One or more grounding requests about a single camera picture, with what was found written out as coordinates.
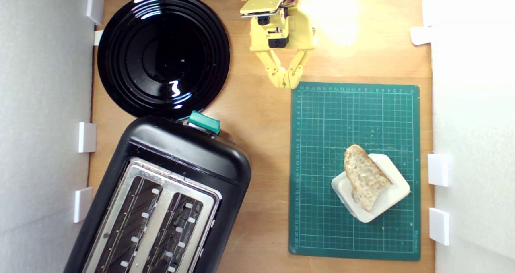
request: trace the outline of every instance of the black toaster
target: black toaster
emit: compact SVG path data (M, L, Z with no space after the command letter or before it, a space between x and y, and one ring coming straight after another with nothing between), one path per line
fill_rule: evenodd
M112 156L65 273L213 273L250 182L219 122L132 122Z

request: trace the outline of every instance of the cutting mat grid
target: cutting mat grid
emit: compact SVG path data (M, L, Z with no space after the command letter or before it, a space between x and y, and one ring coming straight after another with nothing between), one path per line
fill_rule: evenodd
M301 83L293 92L290 251L351 258L420 258L420 146L416 86ZM411 193L362 223L331 179L351 144L388 155Z

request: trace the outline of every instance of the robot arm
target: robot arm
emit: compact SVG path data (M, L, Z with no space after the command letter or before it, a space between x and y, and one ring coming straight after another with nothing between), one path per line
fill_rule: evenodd
M277 88L297 87L304 66L315 48L315 29L297 0L248 0L240 10L251 18L250 35L254 51L265 66L268 77ZM274 49L297 49L288 69Z

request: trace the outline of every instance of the small white plate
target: small white plate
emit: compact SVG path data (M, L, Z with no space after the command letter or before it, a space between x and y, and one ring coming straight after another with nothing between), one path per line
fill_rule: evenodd
M393 185L385 188L381 194L379 194L370 212L363 209L363 207L352 198L352 185L345 172L342 172L331 181L331 186L334 192L338 194L338 197L340 197L340 200L342 200L342 203L349 210L351 215L361 222L371 222L410 194L410 185L408 185L388 156L384 154L368 154L368 156L393 183Z

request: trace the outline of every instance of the wooden table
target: wooden table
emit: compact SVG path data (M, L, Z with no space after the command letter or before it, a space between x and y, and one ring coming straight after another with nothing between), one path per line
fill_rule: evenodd
M130 0L105 0L104 23ZM218 272L392 272L433 273L435 246L428 236L426 155L431 152L430 48L414 47L410 28L422 24L421 0L310 0L303 6L317 27L318 46L302 80L401 83L420 86L422 149L422 258L420 262L293 256L288 253L290 141L289 90L269 82L249 51L249 20L239 16L240 0L201 0L224 22L231 42L231 68L224 89L205 110L252 159L252 181ZM286 64L293 53L278 53ZM97 151L90 161L89 185L98 187L126 126L134 118L107 96L94 67L92 122L98 125Z

